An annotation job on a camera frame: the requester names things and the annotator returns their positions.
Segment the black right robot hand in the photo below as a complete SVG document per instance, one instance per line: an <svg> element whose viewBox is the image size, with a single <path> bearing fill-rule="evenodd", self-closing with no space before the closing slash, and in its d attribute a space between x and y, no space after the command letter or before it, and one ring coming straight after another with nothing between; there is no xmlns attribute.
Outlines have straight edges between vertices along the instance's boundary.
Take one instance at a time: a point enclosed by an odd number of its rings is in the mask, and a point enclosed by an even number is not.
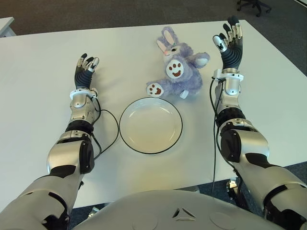
<svg viewBox="0 0 307 230"><path fill-rule="evenodd" d="M224 23L223 28L226 31L213 36L213 43L221 54L223 63L222 70L234 70L238 72L239 65L243 57L243 33L242 26L236 16L230 16L227 19L228 24Z"/></svg>

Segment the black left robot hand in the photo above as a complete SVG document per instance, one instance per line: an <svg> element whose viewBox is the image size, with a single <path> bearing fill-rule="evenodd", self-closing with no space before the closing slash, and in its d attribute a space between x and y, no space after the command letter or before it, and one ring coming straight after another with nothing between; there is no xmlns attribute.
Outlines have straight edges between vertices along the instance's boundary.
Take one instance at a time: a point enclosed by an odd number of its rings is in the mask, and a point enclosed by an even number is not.
<svg viewBox="0 0 307 230"><path fill-rule="evenodd" d="M90 89L92 76L98 64L98 57L87 58L86 53L84 53L78 59L74 74L74 83L76 89Z"/></svg>

